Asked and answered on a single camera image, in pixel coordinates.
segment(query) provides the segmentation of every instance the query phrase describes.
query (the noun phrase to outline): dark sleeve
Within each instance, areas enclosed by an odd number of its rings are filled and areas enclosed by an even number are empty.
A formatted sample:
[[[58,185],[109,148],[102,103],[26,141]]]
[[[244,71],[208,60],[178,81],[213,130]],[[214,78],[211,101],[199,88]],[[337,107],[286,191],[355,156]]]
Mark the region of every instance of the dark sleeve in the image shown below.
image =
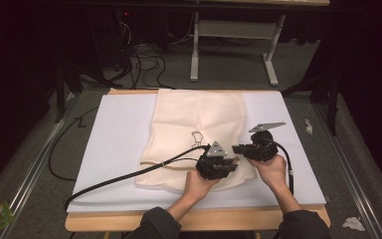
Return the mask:
[[[181,225],[166,210],[155,207],[141,218],[138,228],[125,239],[177,239]]]
[[[281,239],[330,239],[327,225],[316,212],[299,210],[284,215]]]

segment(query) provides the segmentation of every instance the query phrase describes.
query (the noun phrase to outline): hand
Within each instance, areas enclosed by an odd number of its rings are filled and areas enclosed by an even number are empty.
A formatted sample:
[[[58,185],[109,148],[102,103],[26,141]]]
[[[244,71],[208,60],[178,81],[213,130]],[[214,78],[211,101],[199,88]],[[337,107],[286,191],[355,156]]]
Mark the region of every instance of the hand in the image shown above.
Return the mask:
[[[212,186],[219,181],[220,179],[206,180],[200,175],[197,169],[192,169],[187,173],[185,189],[182,196],[197,203],[206,197]]]
[[[286,185],[287,162],[276,154],[268,161],[255,161],[249,159],[249,163],[259,172],[262,181],[270,188],[277,185]]]

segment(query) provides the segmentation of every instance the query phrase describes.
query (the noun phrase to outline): cloth fold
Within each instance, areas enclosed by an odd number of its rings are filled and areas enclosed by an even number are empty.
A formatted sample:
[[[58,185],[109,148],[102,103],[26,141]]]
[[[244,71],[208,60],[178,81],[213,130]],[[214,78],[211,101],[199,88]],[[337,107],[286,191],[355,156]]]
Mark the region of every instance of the cloth fold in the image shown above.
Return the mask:
[[[213,93],[188,90],[159,90],[151,122],[151,135],[141,157],[139,169],[167,160],[188,150],[197,140],[201,145],[218,141],[235,157],[232,145],[238,144],[246,119],[244,98],[240,93]],[[199,132],[202,138],[196,138]],[[204,151],[194,150],[183,158],[198,159]],[[186,173],[195,167],[195,160],[179,160],[136,177],[138,186],[160,185],[183,190]],[[242,158],[236,171],[215,185],[223,189],[256,178],[254,168]]]

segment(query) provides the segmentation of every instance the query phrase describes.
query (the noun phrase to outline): human arm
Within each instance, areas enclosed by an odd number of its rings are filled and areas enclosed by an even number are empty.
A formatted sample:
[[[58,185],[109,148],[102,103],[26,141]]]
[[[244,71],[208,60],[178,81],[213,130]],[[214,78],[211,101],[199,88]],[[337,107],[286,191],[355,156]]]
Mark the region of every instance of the human arm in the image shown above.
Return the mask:
[[[176,239],[181,229],[179,221],[219,180],[205,180],[196,169],[190,170],[182,196],[166,210],[155,207],[144,213],[140,226],[125,239]]]
[[[324,221],[315,212],[303,210],[287,187],[285,159],[276,155],[268,161],[249,160],[259,172],[262,181],[271,189],[284,214],[279,227],[282,239],[331,238]]]

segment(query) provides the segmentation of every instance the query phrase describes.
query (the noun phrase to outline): beige cloth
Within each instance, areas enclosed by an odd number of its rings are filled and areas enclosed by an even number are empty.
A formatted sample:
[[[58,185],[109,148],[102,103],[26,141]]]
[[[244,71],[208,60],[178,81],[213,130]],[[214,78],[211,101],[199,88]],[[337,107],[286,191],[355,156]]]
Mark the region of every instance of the beige cloth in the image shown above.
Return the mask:
[[[245,102],[240,93],[159,90],[151,122],[150,140],[140,160],[139,169],[190,149],[195,144],[193,131],[199,131],[203,135],[201,145],[218,141],[227,151],[226,158],[234,157],[232,145],[238,144],[246,115]],[[203,149],[197,149],[182,157],[198,159],[203,152]],[[136,184],[161,185],[168,189],[183,190],[186,173],[195,164],[194,160],[173,162],[137,176]],[[241,159],[237,170],[222,179],[214,189],[236,186],[256,177],[254,168],[245,159]]]

